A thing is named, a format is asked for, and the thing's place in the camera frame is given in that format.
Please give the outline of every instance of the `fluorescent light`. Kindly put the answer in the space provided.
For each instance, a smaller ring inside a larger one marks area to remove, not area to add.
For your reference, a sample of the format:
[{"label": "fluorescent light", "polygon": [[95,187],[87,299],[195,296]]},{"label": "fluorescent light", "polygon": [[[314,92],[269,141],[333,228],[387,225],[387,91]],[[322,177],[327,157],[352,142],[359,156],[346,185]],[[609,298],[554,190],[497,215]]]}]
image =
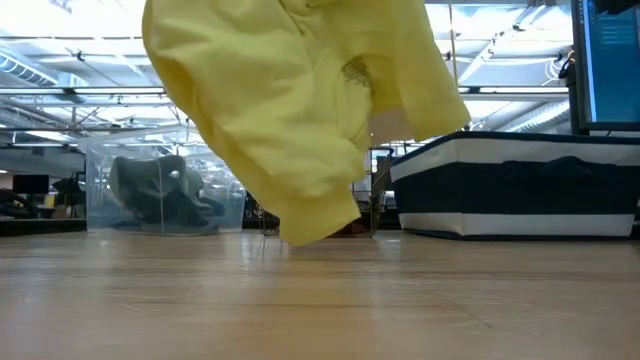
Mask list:
[{"label": "fluorescent light", "polygon": [[100,144],[104,147],[153,147],[153,146],[172,146],[170,143],[128,143],[128,144]]},{"label": "fluorescent light", "polygon": [[550,121],[554,118],[556,118],[557,116],[559,116],[560,114],[562,114],[565,111],[569,111],[570,109],[570,104],[569,101],[564,101],[560,104],[558,104],[557,106],[554,106],[553,108],[551,108],[550,110],[543,112],[542,114],[539,114],[538,116],[534,116],[533,118],[531,118],[530,120],[514,126],[510,129],[507,129],[507,132],[518,132],[521,129],[526,128],[527,126],[536,126],[536,125],[541,125],[543,123],[546,123],[547,121]]},{"label": "fluorescent light", "polygon": [[74,88],[78,95],[164,95],[162,87],[104,87],[104,88]]},{"label": "fluorescent light", "polygon": [[481,87],[481,94],[566,94],[566,87]]},{"label": "fluorescent light", "polygon": [[53,131],[27,131],[26,132],[29,135],[33,135],[33,136],[37,136],[37,137],[41,137],[43,139],[49,139],[49,140],[54,140],[54,141],[75,141],[76,139],[72,138],[71,136],[67,136],[67,135],[63,135],[57,132],[53,132]]},{"label": "fluorescent light", "polygon": [[0,95],[64,95],[61,88],[0,88]]},{"label": "fluorescent light", "polygon": [[15,143],[10,144],[15,147],[63,147],[60,143]]}]

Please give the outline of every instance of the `clear plastic box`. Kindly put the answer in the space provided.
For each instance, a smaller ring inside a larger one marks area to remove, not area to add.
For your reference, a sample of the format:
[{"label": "clear plastic box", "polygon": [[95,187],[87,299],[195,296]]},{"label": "clear plastic box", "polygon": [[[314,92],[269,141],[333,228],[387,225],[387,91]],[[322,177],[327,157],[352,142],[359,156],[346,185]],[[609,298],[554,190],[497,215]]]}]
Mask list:
[{"label": "clear plastic box", "polygon": [[166,235],[239,231],[245,189],[187,126],[82,141],[87,228]]}]

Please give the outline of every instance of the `white stripe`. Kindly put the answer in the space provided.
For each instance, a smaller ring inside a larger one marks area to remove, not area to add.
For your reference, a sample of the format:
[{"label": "white stripe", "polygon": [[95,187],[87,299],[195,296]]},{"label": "white stripe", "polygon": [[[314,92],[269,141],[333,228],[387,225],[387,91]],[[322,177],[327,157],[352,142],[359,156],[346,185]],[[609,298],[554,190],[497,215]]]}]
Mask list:
[{"label": "white stripe", "polygon": [[557,143],[505,139],[454,139],[391,168],[393,181],[454,162],[549,162],[575,156],[596,164],[640,166],[640,145]]},{"label": "white stripe", "polygon": [[400,214],[403,229],[469,235],[629,236],[634,215]]}]

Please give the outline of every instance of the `computer screen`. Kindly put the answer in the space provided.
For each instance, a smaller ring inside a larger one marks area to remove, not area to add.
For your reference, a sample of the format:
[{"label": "computer screen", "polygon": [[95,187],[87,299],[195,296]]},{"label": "computer screen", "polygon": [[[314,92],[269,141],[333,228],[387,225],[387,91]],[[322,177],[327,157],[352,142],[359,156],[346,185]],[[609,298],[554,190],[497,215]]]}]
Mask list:
[{"label": "computer screen", "polygon": [[580,12],[574,19],[582,39],[576,46],[583,62],[583,121],[592,129],[640,130],[640,8],[611,15],[599,6],[580,0],[574,7]]},{"label": "computer screen", "polygon": [[49,175],[14,175],[13,192],[16,194],[48,194]]}]

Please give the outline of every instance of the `floor plank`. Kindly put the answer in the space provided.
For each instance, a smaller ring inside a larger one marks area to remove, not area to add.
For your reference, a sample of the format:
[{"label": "floor plank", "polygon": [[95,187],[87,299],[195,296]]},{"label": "floor plank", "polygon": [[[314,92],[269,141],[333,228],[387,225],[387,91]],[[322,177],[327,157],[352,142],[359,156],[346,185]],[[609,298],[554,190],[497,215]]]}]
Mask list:
[{"label": "floor plank", "polygon": [[632,243],[0,239],[3,360],[638,359]]}]

